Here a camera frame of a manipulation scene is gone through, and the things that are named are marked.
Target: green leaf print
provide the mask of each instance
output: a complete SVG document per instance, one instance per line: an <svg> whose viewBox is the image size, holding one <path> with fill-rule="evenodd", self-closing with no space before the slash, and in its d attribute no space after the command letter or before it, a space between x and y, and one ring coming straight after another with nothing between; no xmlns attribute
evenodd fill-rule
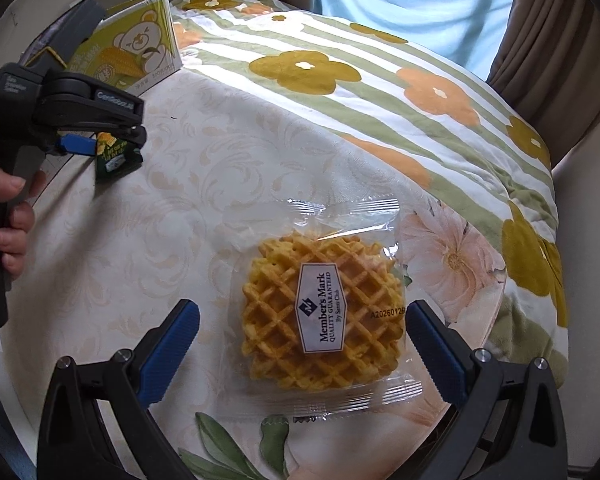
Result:
<svg viewBox="0 0 600 480"><path fill-rule="evenodd" d="M252 476L245 476L242 473L225 468L224 466L209 462L198 455L190 453L186 449L179 449L178 454L190 471L197 477L204 480L254 480Z"/></svg>
<svg viewBox="0 0 600 480"><path fill-rule="evenodd" d="M407 270L407 266L403 265L403 273L402 276L404 278L404 286L409 286L411 285L411 283L413 283L413 280L409 277L409 272Z"/></svg>
<svg viewBox="0 0 600 480"><path fill-rule="evenodd" d="M216 462L254 480L267 480L244 455L231 435L205 413L196 413L196 423L206 452Z"/></svg>
<svg viewBox="0 0 600 480"><path fill-rule="evenodd" d="M283 415L268 416L260 423L260 431L260 454L270 468L286 480L289 472L285 463L285 442L289 434L289 421Z"/></svg>

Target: logo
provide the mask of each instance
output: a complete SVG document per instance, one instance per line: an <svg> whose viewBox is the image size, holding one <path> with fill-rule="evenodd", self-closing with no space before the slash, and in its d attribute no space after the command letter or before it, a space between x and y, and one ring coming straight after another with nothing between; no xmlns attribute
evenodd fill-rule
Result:
<svg viewBox="0 0 600 480"><path fill-rule="evenodd" d="M302 310L308 317L315 312L315 309L318 308L318 306L311 301L311 299L305 298L298 308Z"/></svg>
<svg viewBox="0 0 600 480"><path fill-rule="evenodd" d="M94 78L98 81L102 81L106 83L109 79L111 79L114 75L115 70L111 65L104 64L98 67L96 72L93 74Z"/></svg>
<svg viewBox="0 0 600 480"><path fill-rule="evenodd" d="M108 103L120 106L122 108L126 108L131 111L134 110L134 104L132 102L125 101L124 99L120 99L119 97L116 97L115 95L106 94L102 90L98 90L96 92L96 99L100 99L101 101L106 101Z"/></svg>

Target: packaged waffle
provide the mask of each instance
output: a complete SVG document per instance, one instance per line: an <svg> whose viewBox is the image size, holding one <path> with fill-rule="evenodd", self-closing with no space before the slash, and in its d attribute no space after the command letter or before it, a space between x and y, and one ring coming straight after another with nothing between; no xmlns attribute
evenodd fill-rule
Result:
<svg viewBox="0 0 600 480"><path fill-rule="evenodd" d="M386 197L225 213L237 264L221 415L325 418L420 393L406 354L398 214Z"/></svg>

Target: blue gripper pad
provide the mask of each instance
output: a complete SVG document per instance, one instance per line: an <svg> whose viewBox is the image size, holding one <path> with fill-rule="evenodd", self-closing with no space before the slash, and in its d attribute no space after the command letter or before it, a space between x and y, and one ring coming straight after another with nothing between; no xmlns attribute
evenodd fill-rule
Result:
<svg viewBox="0 0 600 480"><path fill-rule="evenodd" d="M58 140L60 148L74 155L96 156L96 139L76 134L66 134Z"/></svg>
<svg viewBox="0 0 600 480"><path fill-rule="evenodd" d="M199 328L198 306L180 300L160 328L149 331L136 347L139 350L146 343L153 346L139 369L138 401L144 409L162 400Z"/></svg>
<svg viewBox="0 0 600 480"><path fill-rule="evenodd" d="M459 409L468 399L466 359L471 349L457 332L440 322L425 301L414 301L407 307L405 323L407 333L440 395L445 402ZM466 356L459 356L459 352L466 352Z"/></svg>

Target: clear plastic packaging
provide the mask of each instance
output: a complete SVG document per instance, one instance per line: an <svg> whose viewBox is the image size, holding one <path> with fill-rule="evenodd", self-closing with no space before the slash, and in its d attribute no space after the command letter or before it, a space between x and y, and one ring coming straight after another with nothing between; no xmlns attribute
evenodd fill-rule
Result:
<svg viewBox="0 0 600 480"><path fill-rule="evenodd" d="M407 400L410 374L395 198L229 208L237 252L219 415L341 415Z"/></svg>

